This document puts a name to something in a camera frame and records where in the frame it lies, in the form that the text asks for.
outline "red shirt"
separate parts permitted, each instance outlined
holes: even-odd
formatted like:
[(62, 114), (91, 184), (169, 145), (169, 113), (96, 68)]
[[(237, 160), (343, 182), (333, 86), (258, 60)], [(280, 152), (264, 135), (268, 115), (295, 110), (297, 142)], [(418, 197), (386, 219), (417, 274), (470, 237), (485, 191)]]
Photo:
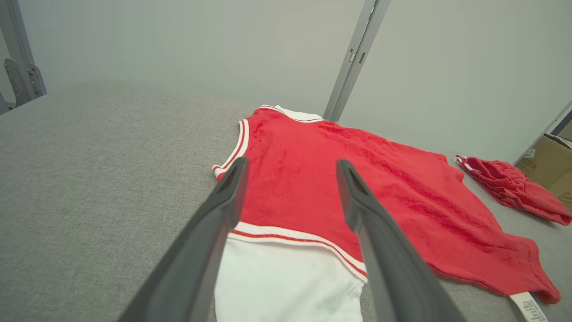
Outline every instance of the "red shirt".
[(263, 105), (240, 121), (235, 150), (213, 167), (219, 180), (239, 156), (250, 159), (251, 171), (231, 238), (325, 247), (366, 281), (337, 190), (336, 161), (347, 159), (437, 274), (505, 296), (533, 291), (547, 303), (560, 300), (535, 242), (504, 233), (444, 155)]

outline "cardboard box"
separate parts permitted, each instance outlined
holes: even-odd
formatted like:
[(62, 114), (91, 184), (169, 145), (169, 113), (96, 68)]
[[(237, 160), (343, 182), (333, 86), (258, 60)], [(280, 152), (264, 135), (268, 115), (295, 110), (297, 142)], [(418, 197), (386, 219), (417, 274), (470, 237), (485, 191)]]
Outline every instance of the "cardboard box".
[(572, 142), (545, 134), (517, 168), (548, 189), (572, 214)]

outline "white stripe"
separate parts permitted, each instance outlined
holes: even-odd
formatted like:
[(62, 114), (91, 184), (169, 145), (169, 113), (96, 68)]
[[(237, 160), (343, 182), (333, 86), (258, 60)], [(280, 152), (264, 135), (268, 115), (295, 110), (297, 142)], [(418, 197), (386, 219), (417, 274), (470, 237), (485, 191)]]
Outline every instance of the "white stripe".
[[(231, 155), (228, 157), (227, 161), (225, 163), (223, 163), (222, 166), (219, 166), (218, 164), (215, 164), (214, 166), (212, 166), (212, 170), (214, 171), (214, 176), (216, 176), (217, 178), (219, 177), (219, 175), (221, 173), (227, 172), (228, 169), (231, 167), (232, 163), (236, 159), (243, 156), (244, 153), (247, 151), (248, 136), (249, 136), (249, 125), (248, 125), (247, 119), (244, 119), (242, 121), (244, 122), (244, 127), (243, 127), (243, 122), (239, 121), (239, 127), (240, 127), (239, 141), (236, 143), (235, 149), (232, 151)], [(240, 147), (240, 150), (239, 150), (238, 154), (236, 154), (235, 158), (232, 159), (232, 157), (235, 155), (235, 153), (239, 149), (239, 147)]]
[(250, 241), (250, 242), (270, 242), (270, 241), (273, 241), (273, 242), (282, 242), (284, 244), (289, 244), (289, 245), (321, 246), (321, 247), (327, 248), (327, 249), (331, 250), (334, 254), (336, 254), (336, 256), (338, 256), (338, 257), (340, 257), (340, 254), (341, 254), (341, 256), (343, 258), (340, 258), (340, 260), (344, 263), (344, 265), (346, 265), (348, 267), (348, 269), (350, 269), (352, 272), (354, 272), (362, 280), (367, 282), (367, 278), (365, 276), (363, 276), (361, 273), (359, 273), (357, 270), (355, 270), (350, 264), (348, 264), (346, 262), (346, 260), (351, 262), (353, 265), (355, 265), (357, 268), (361, 269), (362, 271), (367, 272), (366, 271), (366, 265), (363, 262), (360, 262), (357, 259), (353, 258), (350, 254), (346, 253), (342, 248), (337, 246), (335, 243), (333, 243), (333, 242), (331, 242), (331, 241), (329, 241), (323, 237), (320, 237), (318, 235), (305, 233), (303, 231), (297, 231), (297, 230), (292, 230), (292, 229), (287, 229), (287, 228), (282, 228), (282, 227), (276, 227), (276, 226), (257, 226), (257, 225), (253, 225), (253, 224), (246, 223), (246, 222), (239, 222), (239, 224), (236, 225), (235, 230), (241, 231), (243, 233), (251, 234), (251, 235), (272, 234), (272, 235), (280, 235), (280, 236), (289, 237), (289, 238), (314, 240), (316, 242), (292, 241), (292, 240), (288, 240), (288, 239), (275, 238), (275, 237), (252, 238), (252, 237), (247, 237), (247, 236), (233, 234), (233, 233), (230, 233), (230, 235), (229, 235), (229, 237), (232, 237), (235, 239), (240, 239), (243, 241)]
[(282, 112), (286, 116), (290, 117), (292, 120), (303, 122), (303, 123), (314, 123), (314, 122), (324, 121), (324, 119), (322, 119), (321, 116), (319, 116), (318, 114), (295, 112), (295, 111), (291, 111), (291, 110), (286, 109), (286, 108), (282, 108), (280, 105), (277, 105), (277, 106), (262, 105), (259, 108), (274, 109), (275, 111)]

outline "folded red pants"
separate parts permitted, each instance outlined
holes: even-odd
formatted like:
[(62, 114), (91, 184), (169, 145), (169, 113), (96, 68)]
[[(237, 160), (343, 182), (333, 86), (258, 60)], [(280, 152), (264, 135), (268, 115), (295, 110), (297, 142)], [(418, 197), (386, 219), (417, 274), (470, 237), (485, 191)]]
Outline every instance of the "folded red pants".
[(524, 172), (512, 164), (467, 158), (461, 154), (454, 161), (501, 205), (528, 211), (565, 226), (572, 221), (572, 216), (558, 198), (530, 181)]

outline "striped trim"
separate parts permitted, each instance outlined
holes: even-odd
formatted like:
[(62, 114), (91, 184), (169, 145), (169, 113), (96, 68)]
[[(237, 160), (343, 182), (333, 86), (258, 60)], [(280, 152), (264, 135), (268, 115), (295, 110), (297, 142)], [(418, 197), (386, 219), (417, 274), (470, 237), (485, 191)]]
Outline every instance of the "striped trim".
[(282, 227), (257, 226), (250, 223), (239, 222), (228, 237), (247, 242), (279, 242), (295, 246), (323, 247), (336, 254), (340, 261), (353, 274), (364, 283), (367, 283), (366, 265), (363, 262), (358, 261), (333, 242), (318, 235)]
[(217, 178), (219, 177), (219, 175), (225, 173), (228, 170), (228, 168), (231, 167), (232, 163), (237, 158), (240, 158), (241, 156), (243, 156), (247, 150), (248, 134), (249, 134), (248, 120), (247, 119), (240, 120), (239, 121), (239, 127), (240, 127), (239, 141), (236, 143), (235, 149), (232, 151), (232, 153), (228, 157), (227, 161), (225, 161), (225, 163), (223, 163), (222, 166), (219, 166), (218, 164), (215, 164), (214, 166), (212, 166), (212, 170), (214, 171), (214, 175)]
[(290, 111), (289, 109), (285, 109), (285, 108), (280, 107), (280, 105), (277, 105), (277, 106), (262, 105), (261, 107), (259, 107), (257, 109), (261, 109), (261, 108), (267, 108), (267, 109), (272, 109), (274, 111), (278, 111), (278, 112), (290, 117), (292, 120), (302, 122), (302, 123), (314, 123), (314, 122), (325, 121), (318, 114), (309, 114), (309, 113), (304, 113), (304, 112)]

